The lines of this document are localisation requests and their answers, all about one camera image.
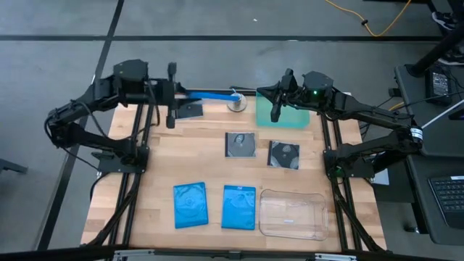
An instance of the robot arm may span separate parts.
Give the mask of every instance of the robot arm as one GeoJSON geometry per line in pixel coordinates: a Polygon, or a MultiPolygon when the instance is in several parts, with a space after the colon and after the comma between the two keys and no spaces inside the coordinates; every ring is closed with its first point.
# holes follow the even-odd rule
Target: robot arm
{"type": "Polygon", "coordinates": [[[87,132],[76,120],[95,111],[105,112],[114,109],[119,103],[156,104],[168,107],[166,126],[175,127],[175,110],[182,104],[198,101],[198,99],[175,99],[175,94],[185,94],[186,90],[174,81],[175,64],[168,67],[169,79],[149,79],[148,63],[140,59],[121,62],[113,67],[113,75],[92,83],[84,95],[68,104],[50,111],[46,121],[46,133],[51,142],[61,148],[69,148],[76,144],[101,149],[103,153],[93,153],[100,159],[119,162],[107,171],[122,172],[125,166],[140,166],[146,163],[141,154],[147,154],[137,147],[134,138],[114,140],[87,132]]]}
{"type": "Polygon", "coordinates": [[[290,106],[315,111],[330,121],[355,119],[393,130],[383,138],[357,145],[342,144],[337,150],[324,152],[330,166],[328,175],[372,178],[406,155],[419,152],[422,130],[410,115],[362,104],[334,88],[334,81],[320,72],[309,72],[303,78],[303,86],[298,86],[293,70],[287,69],[274,86],[257,89],[273,104],[270,112],[273,122],[278,121],[282,106],[290,106]],[[365,158],[372,154],[377,154],[375,160],[365,158]]]}

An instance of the clear plastic container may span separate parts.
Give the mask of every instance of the clear plastic container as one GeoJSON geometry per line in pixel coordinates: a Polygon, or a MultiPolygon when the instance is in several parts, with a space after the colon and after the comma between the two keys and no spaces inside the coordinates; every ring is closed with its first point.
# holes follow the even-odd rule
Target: clear plastic container
{"type": "Polygon", "coordinates": [[[260,231],[266,236],[325,240],[328,235],[326,201],[321,194],[266,189],[260,199],[260,231]]]}

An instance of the butcher block tabletop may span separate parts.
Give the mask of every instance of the butcher block tabletop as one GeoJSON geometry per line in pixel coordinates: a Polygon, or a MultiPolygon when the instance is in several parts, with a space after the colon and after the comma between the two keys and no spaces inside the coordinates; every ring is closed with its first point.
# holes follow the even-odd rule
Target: butcher block tabletop
{"type": "MultiPolygon", "coordinates": [[[[331,184],[323,164],[324,136],[319,116],[310,113],[305,129],[264,128],[256,125],[255,98],[248,96],[243,112],[232,112],[224,104],[204,104],[203,117],[176,120],[174,129],[165,127],[165,107],[160,107],[161,124],[149,135],[150,155],[141,176],[130,247],[147,249],[227,249],[285,252],[339,252],[331,184]],[[255,158],[225,157],[226,132],[254,132],[255,158]],[[269,141],[299,144],[299,169],[268,167],[269,141]],[[204,182],[209,223],[190,228],[175,228],[173,187],[204,182]],[[254,230],[221,228],[224,185],[256,188],[254,230]],[[328,237],[323,241],[265,236],[259,230],[260,194],[265,189],[324,196],[328,210],[328,237]]],[[[117,107],[109,137],[129,136],[136,106],[117,107]]],[[[340,121],[344,143],[361,142],[356,120],[340,121]]],[[[332,145],[335,138],[329,123],[332,145]]],[[[92,240],[115,211],[121,173],[112,173],[96,185],[88,211],[82,243],[92,240]]],[[[385,248],[384,233],[372,187],[362,178],[351,178],[356,215],[376,243],[385,248]]],[[[349,247],[353,247],[349,221],[344,217],[349,247]]],[[[122,242],[125,215],[121,218],[117,243],[122,242]]]]}

